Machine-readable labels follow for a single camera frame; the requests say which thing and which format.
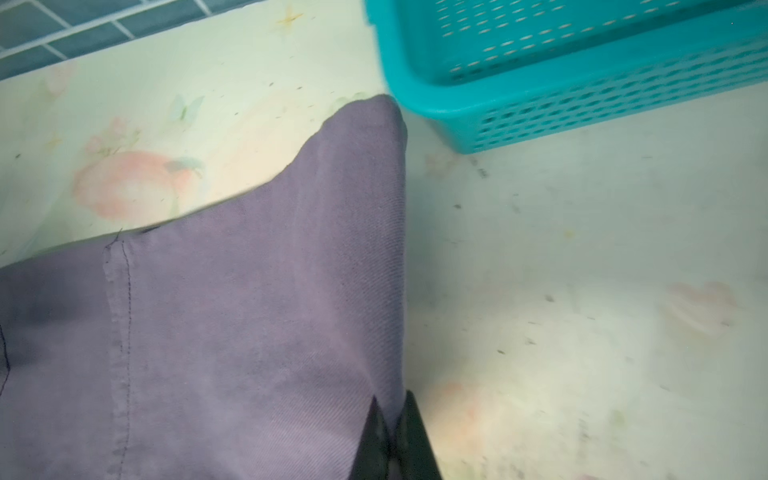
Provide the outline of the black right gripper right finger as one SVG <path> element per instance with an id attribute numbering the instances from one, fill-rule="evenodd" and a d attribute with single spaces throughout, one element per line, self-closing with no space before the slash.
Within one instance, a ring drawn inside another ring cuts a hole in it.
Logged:
<path id="1" fill-rule="evenodd" d="M 404 480 L 442 480 L 415 395 L 406 398 L 395 431 L 394 455 Z"/>

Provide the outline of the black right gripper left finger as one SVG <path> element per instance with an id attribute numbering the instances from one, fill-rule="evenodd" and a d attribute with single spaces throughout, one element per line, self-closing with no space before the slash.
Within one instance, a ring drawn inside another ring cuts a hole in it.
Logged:
<path id="1" fill-rule="evenodd" d="M 387 424 L 373 397 L 363 426 L 349 480 L 387 480 L 390 462 L 390 435 Z"/>

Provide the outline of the purple trousers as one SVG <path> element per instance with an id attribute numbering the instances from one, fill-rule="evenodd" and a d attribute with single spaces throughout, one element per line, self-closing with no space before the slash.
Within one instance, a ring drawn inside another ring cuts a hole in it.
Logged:
<path id="1" fill-rule="evenodd" d="M 405 150 L 347 104 L 272 181 L 1 271 L 5 479 L 344 479 L 403 380 Z"/>

